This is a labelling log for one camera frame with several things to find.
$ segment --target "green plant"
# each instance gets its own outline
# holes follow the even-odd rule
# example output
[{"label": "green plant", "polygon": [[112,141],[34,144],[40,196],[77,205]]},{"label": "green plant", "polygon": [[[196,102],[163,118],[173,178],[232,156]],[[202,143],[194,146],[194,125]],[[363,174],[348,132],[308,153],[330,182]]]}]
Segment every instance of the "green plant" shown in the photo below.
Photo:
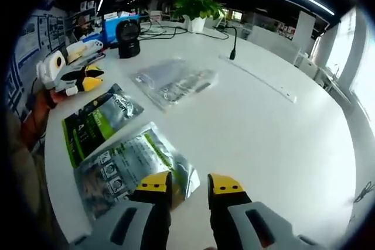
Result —
[{"label": "green plant", "polygon": [[210,16],[216,20],[220,12],[224,13],[223,6],[214,0],[175,0],[176,8],[174,17],[187,15],[190,20],[201,17],[202,19]]}]

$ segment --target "white table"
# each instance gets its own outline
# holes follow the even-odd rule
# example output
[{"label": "white table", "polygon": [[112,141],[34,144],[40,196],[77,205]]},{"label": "white table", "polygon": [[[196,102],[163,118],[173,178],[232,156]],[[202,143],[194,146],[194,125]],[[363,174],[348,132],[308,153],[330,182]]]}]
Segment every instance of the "white table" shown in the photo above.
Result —
[{"label": "white table", "polygon": [[[215,30],[206,33],[219,35]],[[96,151],[154,121],[197,169],[201,186],[172,213],[168,249],[214,246],[207,206],[207,174],[238,180],[253,201],[262,201],[289,220],[294,234],[330,245],[344,234],[352,212],[356,166],[349,128],[337,103],[309,77],[276,55],[237,40],[235,63],[283,85],[297,96],[283,97],[245,71],[220,59],[229,56],[234,37],[217,40],[177,35],[172,40],[141,42],[141,53],[120,60],[118,50],[96,65],[103,84],[80,93],[51,111],[46,131],[46,176],[52,206],[70,242],[91,227],[73,177],[62,119],[114,83],[145,111]],[[128,75],[162,59],[181,57],[219,73],[219,82],[171,108],[160,111]]]}]

